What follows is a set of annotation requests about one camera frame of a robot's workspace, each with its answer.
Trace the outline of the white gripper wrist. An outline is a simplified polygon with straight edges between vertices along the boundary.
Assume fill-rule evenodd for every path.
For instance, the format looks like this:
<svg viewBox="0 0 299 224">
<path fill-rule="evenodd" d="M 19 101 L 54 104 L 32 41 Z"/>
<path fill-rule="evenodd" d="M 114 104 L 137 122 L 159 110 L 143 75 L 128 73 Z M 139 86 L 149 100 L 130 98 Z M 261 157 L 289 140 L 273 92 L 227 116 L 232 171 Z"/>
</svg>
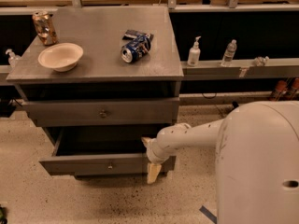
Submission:
<svg viewBox="0 0 299 224">
<path fill-rule="evenodd" d="M 147 183 L 153 184 L 162 169 L 161 164 L 170 158 L 172 148 L 169 142 L 158 138 L 142 137 L 141 141 L 147 149 L 149 160 L 152 162 L 147 166 Z"/>
</svg>

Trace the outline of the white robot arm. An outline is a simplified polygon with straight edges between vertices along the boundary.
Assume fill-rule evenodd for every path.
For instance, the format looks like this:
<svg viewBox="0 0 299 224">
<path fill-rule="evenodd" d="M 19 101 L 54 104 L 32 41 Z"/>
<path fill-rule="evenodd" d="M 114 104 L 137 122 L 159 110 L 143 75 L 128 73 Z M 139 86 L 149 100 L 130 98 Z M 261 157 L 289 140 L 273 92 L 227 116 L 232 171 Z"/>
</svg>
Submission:
<svg viewBox="0 0 299 224">
<path fill-rule="evenodd" d="M 217 224 L 299 224 L 299 102 L 253 102 L 226 118 L 142 139 L 148 182 L 182 147 L 215 147 Z"/>
</svg>

